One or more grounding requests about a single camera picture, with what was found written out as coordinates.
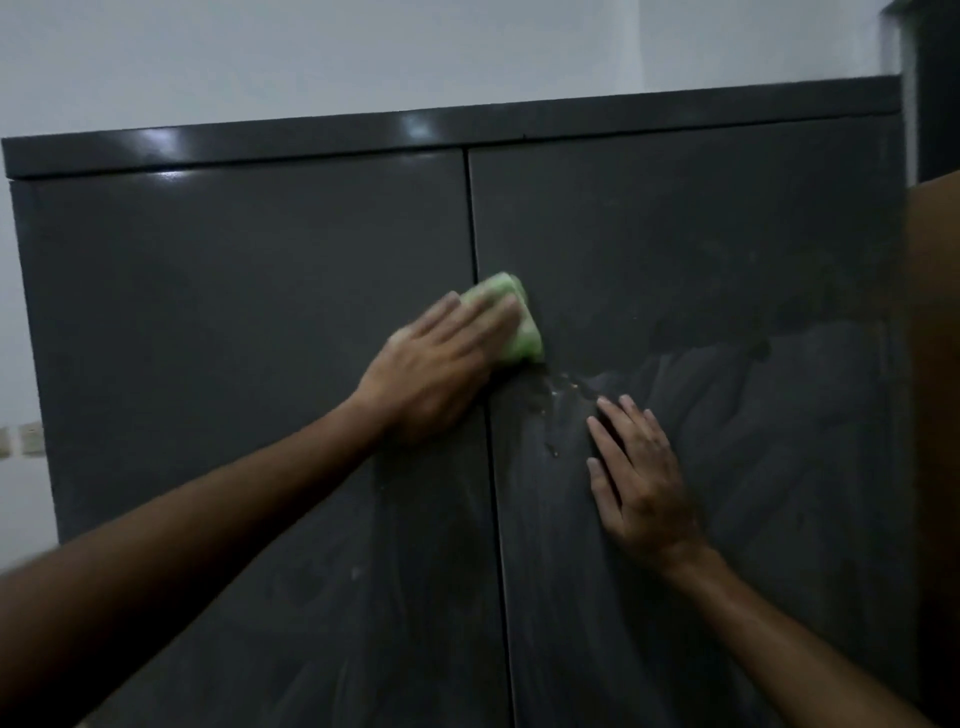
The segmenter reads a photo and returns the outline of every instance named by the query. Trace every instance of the green sponge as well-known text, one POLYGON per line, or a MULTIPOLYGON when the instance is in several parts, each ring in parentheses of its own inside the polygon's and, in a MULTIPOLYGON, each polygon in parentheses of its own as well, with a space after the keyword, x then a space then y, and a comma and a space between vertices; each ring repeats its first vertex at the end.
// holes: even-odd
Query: green sponge
POLYGON ((512 293, 520 301, 520 305, 523 306, 523 318, 520 320, 520 326, 507 348, 500 354, 500 363, 516 364, 523 359, 543 361, 543 340, 540 338, 540 330, 534 323, 533 316, 530 315, 530 309, 527 307, 527 292, 523 290, 520 279, 511 276, 509 273, 498 273, 470 288, 467 293, 460 297, 460 300, 463 303, 469 303, 477 296, 485 293, 493 294, 495 300, 502 299, 512 293))

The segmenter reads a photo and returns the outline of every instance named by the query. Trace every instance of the hand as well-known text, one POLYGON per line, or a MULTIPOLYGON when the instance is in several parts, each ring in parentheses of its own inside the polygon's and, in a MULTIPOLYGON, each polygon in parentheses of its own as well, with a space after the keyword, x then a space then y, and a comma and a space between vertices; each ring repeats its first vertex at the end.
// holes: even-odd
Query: hand
POLYGON ((600 521, 613 539, 633 558, 669 575, 698 556, 706 540, 684 490, 677 456, 657 418, 649 409, 641 412, 627 395, 620 404, 622 409, 603 397, 597 401, 626 453, 595 417, 587 419, 610 472, 607 476, 600 461, 591 457, 590 489, 600 521))
POLYGON ((384 414, 404 441, 446 429, 487 383, 520 317, 513 295, 462 304, 448 293, 387 340, 354 397, 384 414))

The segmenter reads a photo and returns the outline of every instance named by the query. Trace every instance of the gray cabinet door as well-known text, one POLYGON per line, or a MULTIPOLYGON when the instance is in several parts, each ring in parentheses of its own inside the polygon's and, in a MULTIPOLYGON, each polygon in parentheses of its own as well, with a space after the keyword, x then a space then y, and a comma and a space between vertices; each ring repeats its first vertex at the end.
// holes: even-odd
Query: gray cabinet door
POLYGON ((492 401, 518 725, 778 724, 602 533, 598 394, 654 410, 748 581, 913 694, 901 146, 879 116, 470 153, 481 277, 520 276, 547 348, 492 401))
MULTIPOLYGON (((472 283, 459 151, 13 186, 61 538, 306 425, 472 283)), ((96 726, 496 726, 482 414, 381 454, 96 726)))

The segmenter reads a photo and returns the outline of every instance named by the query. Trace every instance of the electrical outlet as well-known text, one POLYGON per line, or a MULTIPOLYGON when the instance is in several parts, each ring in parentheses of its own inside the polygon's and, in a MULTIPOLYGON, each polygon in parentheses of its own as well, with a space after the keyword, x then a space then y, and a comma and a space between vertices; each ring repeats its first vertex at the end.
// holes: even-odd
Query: electrical outlet
POLYGON ((43 423, 20 426, 20 452, 26 457, 43 457, 47 454, 43 441, 43 423))

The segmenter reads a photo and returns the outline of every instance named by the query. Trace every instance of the cabinet top panel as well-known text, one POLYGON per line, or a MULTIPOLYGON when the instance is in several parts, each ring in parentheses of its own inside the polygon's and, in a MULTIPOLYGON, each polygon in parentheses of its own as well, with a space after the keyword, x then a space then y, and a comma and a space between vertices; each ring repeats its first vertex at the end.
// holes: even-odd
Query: cabinet top panel
POLYGON ((13 180, 900 112, 882 76, 3 140, 13 180))

